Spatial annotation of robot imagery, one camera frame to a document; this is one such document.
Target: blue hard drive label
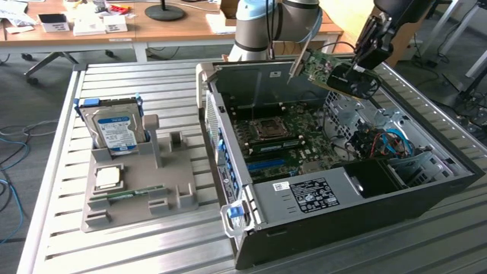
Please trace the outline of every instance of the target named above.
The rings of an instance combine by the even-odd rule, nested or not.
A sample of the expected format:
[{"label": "blue hard drive label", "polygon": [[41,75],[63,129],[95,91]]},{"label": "blue hard drive label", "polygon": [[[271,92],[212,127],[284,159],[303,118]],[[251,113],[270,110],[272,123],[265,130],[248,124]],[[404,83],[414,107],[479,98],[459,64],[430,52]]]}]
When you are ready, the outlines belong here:
[{"label": "blue hard drive label", "polygon": [[124,152],[136,148],[136,135],[128,128],[131,125],[129,117],[104,118],[99,119],[97,122],[109,150]]}]

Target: paper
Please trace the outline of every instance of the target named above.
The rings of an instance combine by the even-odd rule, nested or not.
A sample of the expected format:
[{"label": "paper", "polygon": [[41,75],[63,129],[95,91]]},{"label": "paper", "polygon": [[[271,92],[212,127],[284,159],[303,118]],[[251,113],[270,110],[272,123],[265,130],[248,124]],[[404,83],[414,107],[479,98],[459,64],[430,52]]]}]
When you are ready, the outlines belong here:
[{"label": "paper", "polygon": [[27,3],[0,0],[0,18],[8,19],[16,27],[37,25],[24,12],[27,7]]},{"label": "paper", "polygon": [[32,26],[27,26],[27,27],[5,27],[5,30],[8,33],[15,34],[15,33],[24,33],[29,30],[33,30]]},{"label": "paper", "polygon": [[212,32],[216,34],[232,34],[236,27],[225,26],[221,16],[219,14],[207,14],[207,22]]}]

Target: white box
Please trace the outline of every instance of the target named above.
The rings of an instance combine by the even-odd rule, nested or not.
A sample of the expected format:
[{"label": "white box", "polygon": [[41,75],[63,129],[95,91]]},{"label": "white box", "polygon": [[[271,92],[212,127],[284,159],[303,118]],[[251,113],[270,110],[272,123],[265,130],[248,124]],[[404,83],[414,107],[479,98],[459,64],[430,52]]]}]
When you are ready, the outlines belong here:
[{"label": "white box", "polygon": [[105,25],[101,19],[93,14],[75,20],[73,35],[96,35],[105,34]]},{"label": "white box", "polygon": [[64,14],[39,14],[37,17],[47,33],[69,31],[68,20]]},{"label": "white box", "polygon": [[128,31],[124,15],[104,16],[104,25],[108,33]]}]

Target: barcode sticker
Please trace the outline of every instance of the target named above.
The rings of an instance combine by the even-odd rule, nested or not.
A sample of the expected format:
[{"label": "barcode sticker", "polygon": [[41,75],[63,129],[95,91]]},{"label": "barcode sticker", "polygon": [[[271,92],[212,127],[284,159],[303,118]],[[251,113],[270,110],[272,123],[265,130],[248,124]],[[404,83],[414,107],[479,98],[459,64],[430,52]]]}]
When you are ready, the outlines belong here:
[{"label": "barcode sticker", "polygon": [[274,186],[275,191],[288,190],[290,189],[290,182],[275,183],[275,184],[272,184],[272,186]]}]

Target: blue pcie slot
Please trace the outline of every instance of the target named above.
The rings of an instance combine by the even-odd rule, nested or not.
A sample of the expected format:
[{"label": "blue pcie slot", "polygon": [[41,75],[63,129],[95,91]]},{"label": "blue pcie slot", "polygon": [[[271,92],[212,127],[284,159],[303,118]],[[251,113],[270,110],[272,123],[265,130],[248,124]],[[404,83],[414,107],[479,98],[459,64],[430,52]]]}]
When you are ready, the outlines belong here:
[{"label": "blue pcie slot", "polygon": [[286,163],[286,161],[283,159],[271,160],[271,161],[267,161],[267,162],[248,164],[247,165],[247,169],[249,171],[252,171],[252,170],[260,170],[260,169],[267,168],[267,167],[282,166],[284,163]]}]

